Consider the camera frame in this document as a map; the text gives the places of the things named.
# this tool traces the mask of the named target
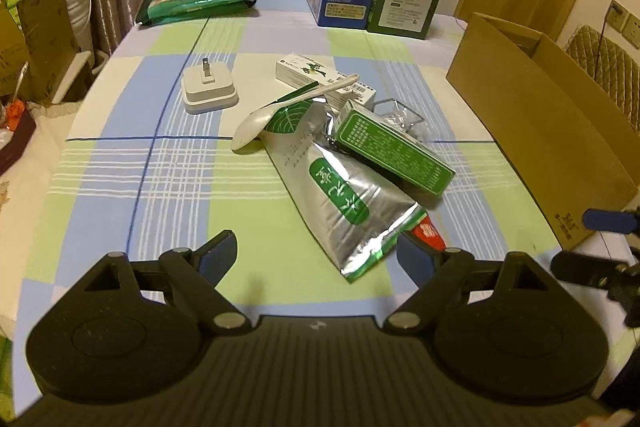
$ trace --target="electrical outlet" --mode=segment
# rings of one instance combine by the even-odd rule
[[[611,0],[609,4],[609,11],[607,12],[607,24],[611,26],[618,33],[622,33],[622,28],[625,26],[626,19],[629,15],[627,10],[622,4],[616,0]]]
[[[640,19],[632,13],[626,20],[625,27],[622,28],[622,36],[631,42],[636,50],[640,50]]]

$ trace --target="white spoon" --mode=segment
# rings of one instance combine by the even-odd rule
[[[251,142],[251,140],[253,140],[256,136],[258,136],[258,134],[260,134],[260,131],[265,128],[265,126],[269,123],[271,117],[273,117],[277,110],[282,109],[283,107],[289,107],[289,105],[293,105],[298,102],[303,102],[303,100],[315,98],[316,96],[319,96],[326,92],[335,91],[336,89],[340,89],[341,87],[351,86],[351,84],[356,82],[359,77],[360,76],[358,74],[350,74],[347,78],[341,80],[340,82],[326,84],[325,86],[318,86],[311,91],[292,98],[291,100],[272,103],[271,105],[256,109],[248,117],[242,120],[240,125],[236,128],[234,137],[231,140],[231,150],[237,151],[238,149]]]

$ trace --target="plaid tablecloth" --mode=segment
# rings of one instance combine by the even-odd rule
[[[28,332],[109,251],[156,259],[231,229],[238,261],[218,290],[252,318],[382,319],[415,291],[394,255],[347,283],[306,229],[259,142],[251,155],[231,152],[236,124],[291,90],[274,79],[276,60],[290,52],[359,73],[378,99],[398,98],[425,116],[433,148],[457,172],[430,209],[448,245],[482,259],[510,250],[548,258],[559,250],[526,188],[446,81],[462,34],[460,23],[445,16],[436,16],[425,41],[319,28],[305,0],[258,0],[257,10],[241,16],[132,29],[74,122],[36,230],[15,332],[17,412],[38,396],[24,358]],[[191,116],[179,79],[203,57],[228,64],[240,102]],[[628,351],[629,338],[620,333],[615,340],[626,339]]]

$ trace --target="dark red box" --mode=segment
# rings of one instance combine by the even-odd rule
[[[11,142],[0,149],[0,175],[7,172],[9,167],[21,158],[35,130],[36,122],[29,111],[25,109]]]

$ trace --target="silver screw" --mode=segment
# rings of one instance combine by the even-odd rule
[[[389,317],[389,324],[399,330],[410,330],[420,324],[420,317],[412,312],[397,312]]]
[[[236,312],[224,312],[216,315],[213,319],[213,323],[223,330],[233,330],[239,328],[245,322],[246,318]]]

